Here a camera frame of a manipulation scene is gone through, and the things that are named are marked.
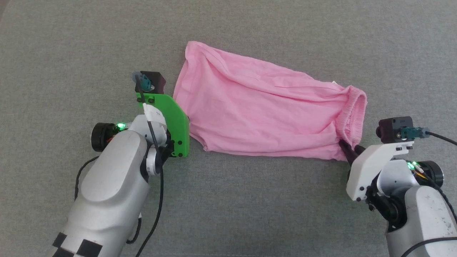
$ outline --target green led light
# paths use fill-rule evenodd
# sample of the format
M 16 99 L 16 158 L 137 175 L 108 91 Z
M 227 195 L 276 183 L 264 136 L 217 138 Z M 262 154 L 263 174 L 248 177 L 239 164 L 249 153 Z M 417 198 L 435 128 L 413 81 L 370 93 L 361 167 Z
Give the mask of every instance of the green led light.
M 118 123 L 116 126 L 119 128 L 119 130 L 123 131 L 125 129 L 125 124 L 124 123 Z

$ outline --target pink cloth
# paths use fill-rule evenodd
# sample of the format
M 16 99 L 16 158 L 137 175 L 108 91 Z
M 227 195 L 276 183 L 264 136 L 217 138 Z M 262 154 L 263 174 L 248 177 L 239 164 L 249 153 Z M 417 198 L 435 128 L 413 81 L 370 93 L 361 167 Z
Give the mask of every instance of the pink cloth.
M 205 151 L 345 160 L 360 142 L 367 97 L 353 86 L 189 42 L 173 95 Z

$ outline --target gray fabric surface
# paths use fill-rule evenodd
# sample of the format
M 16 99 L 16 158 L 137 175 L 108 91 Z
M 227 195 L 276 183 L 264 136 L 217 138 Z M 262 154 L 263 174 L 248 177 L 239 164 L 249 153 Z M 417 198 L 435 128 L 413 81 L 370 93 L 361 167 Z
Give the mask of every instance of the gray fabric surface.
M 382 118 L 457 138 L 457 2 L 26 1 L 0 23 L 0 255 L 42 256 L 65 224 L 96 122 L 141 113 L 130 72 L 160 71 L 172 94 L 187 41 L 354 85 L 368 95 L 362 143 Z M 457 204 L 457 148 L 420 140 Z M 165 203 L 143 256 L 385 257 L 385 222 L 345 192 L 348 165 L 204 152 L 165 166 Z M 154 179 L 139 242 L 158 203 Z

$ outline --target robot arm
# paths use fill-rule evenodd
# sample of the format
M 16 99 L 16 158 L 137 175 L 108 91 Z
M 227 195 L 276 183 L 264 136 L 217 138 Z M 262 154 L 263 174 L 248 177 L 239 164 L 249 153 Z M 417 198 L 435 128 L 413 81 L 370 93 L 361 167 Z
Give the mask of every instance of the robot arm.
M 163 93 L 165 80 L 159 73 L 141 73 L 144 73 L 142 79 L 135 75 L 136 90 L 144 103 L 139 85 L 144 84 L 150 90 L 162 88 Z M 148 80 L 151 74 L 159 76 L 156 87 Z M 141 215 L 150 189 L 149 177 L 161 173 L 168 157 L 187 155 L 189 134 L 185 114 L 169 96 L 148 94 L 147 97 L 149 103 L 154 102 L 151 99 L 160 99 L 157 105 L 167 106 L 170 114 L 174 112 L 172 127 L 167 127 L 166 117 L 158 108 L 147 104 L 143 104 L 145 114 L 138 115 L 131 123 L 98 123 L 94 127 L 92 148 L 102 153 L 84 178 L 79 194 L 75 192 L 67 224 L 46 257 L 120 256 Z M 168 129 L 175 133 L 173 138 L 179 151 L 175 151 Z
M 412 149 L 414 141 L 401 134 L 413 128 L 410 117 L 385 119 L 379 125 L 382 145 L 356 146 L 353 151 L 340 142 L 351 164 L 346 192 L 353 201 L 364 200 L 371 211 L 377 209 L 387 220 L 391 257 L 455 256 L 457 224 L 439 192 L 441 168 L 433 161 L 394 157 Z

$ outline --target black cable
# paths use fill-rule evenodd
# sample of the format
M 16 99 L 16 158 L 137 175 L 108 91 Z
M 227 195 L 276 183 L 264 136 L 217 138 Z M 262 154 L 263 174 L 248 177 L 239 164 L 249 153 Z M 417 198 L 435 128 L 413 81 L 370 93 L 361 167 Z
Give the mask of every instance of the black cable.
M 78 192 L 79 192 L 79 189 L 78 189 L 78 185 L 80 183 L 80 176 L 81 176 L 81 172 L 83 171 L 83 169 L 91 162 L 97 160 L 98 156 L 95 156 L 94 158 L 88 160 L 85 162 L 85 164 L 83 164 L 83 166 L 80 168 L 80 170 L 78 171 L 78 175 L 76 175 L 76 184 L 74 186 L 74 200 L 76 200 L 76 198 L 78 197 Z
M 128 245 L 133 244 L 138 239 L 138 235 L 140 234 L 140 229 L 141 229 L 141 218 L 138 218 L 137 230 L 135 231 L 135 235 L 133 236 L 132 240 L 127 239 Z
M 436 190 L 440 193 L 440 195 L 444 198 L 444 201 L 445 201 L 446 204 L 449 206 L 449 209 L 451 210 L 451 213 L 452 213 L 452 215 L 454 216 L 454 220 L 455 220 L 455 222 L 456 222 L 456 224 L 457 224 L 457 215 L 456 215 L 456 213 L 455 213 L 455 211 L 454 211 L 454 208 L 452 207 L 452 204 L 449 202 L 449 199 L 448 199 L 447 196 L 444 194 L 443 190 L 442 190 L 442 189 L 441 189 L 441 188 L 440 188 L 440 187 L 439 187 L 439 186 L 438 186 L 438 185 L 437 185 L 428 175 L 427 175 L 426 172 L 421 173 L 421 175 L 423 175 L 424 177 L 426 177 L 427 180 L 428 180 L 428 182 L 432 185 L 432 187 L 433 187 L 434 189 L 436 189 Z
M 406 250 L 406 252 L 404 252 L 404 254 L 402 254 L 401 257 L 408 256 L 408 254 L 410 254 L 412 251 L 416 250 L 417 248 L 419 248 L 419 247 L 421 247 L 423 245 L 434 243 L 434 242 L 452 241 L 452 240 L 457 240 L 457 236 L 433 238 L 433 239 L 424 240 L 424 241 L 422 241 L 420 243 L 417 243 L 417 244 L 411 246 L 411 248 Z
M 137 87 L 138 92 L 140 93 L 140 96 L 141 96 L 141 101 L 145 104 L 146 103 L 146 99 L 144 98 L 143 89 L 141 88 L 140 77 L 138 75 L 135 75 L 135 80 L 136 80 L 136 83 L 137 83 L 136 87 Z M 149 232 L 149 234 L 146 236 L 146 239 L 144 239 L 143 243 L 141 244 L 141 247 L 138 250 L 138 252 L 135 255 L 135 257 L 139 257 L 140 256 L 140 254 L 143 251 L 144 247 L 146 246 L 146 244 L 148 243 L 148 241 L 151 238 L 152 234 L 154 233 L 155 228 L 157 227 L 157 224 L 159 223 L 160 213 L 162 212 L 162 204 L 164 202 L 164 171 L 163 171 L 163 167 L 162 167 L 162 158 L 160 157 L 159 144 L 157 143 L 157 139 L 155 137 L 154 129 L 152 128 L 152 124 L 151 124 L 150 121 L 148 121 L 148 127 L 149 127 L 149 131 L 151 133 L 152 141 L 154 143 L 154 148 L 155 148 L 155 151 L 156 151 L 156 158 L 155 158 L 155 160 L 157 162 L 156 170 L 157 170 L 158 173 L 160 173 L 159 208 L 157 209 L 157 215 L 155 217 L 154 225 L 152 226 L 152 229 Z
M 144 247 L 148 243 L 149 239 L 151 238 L 152 234 L 155 231 L 155 228 L 157 227 L 157 224 L 159 223 L 159 218 L 160 218 L 160 213 L 162 212 L 162 203 L 164 202 L 164 173 L 163 171 L 160 173 L 160 197 L 159 197 L 159 208 L 157 209 L 157 215 L 155 217 L 154 225 L 152 226 L 151 231 L 149 234 L 146 236 L 146 239 L 143 241 L 141 244 L 140 249 L 137 252 L 137 255 L 135 257 L 139 257 L 141 252 L 143 251 Z
M 444 140 L 444 141 L 446 141 L 446 142 L 449 142 L 449 143 L 451 143 L 451 144 L 453 144 L 453 145 L 457 145 L 457 142 L 456 142 L 456 141 L 454 141 L 454 140 L 452 140 L 452 139 L 449 139 L 449 138 L 447 138 L 447 137 L 443 137 L 442 135 L 438 135 L 438 134 L 433 133 L 433 132 L 430 132 L 430 131 L 426 131 L 425 133 L 428 134 L 428 135 L 430 135 L 430 136 L 434 136 L 434 137 L 436 137 L 436 138 L 442 139 L 442 140 Z

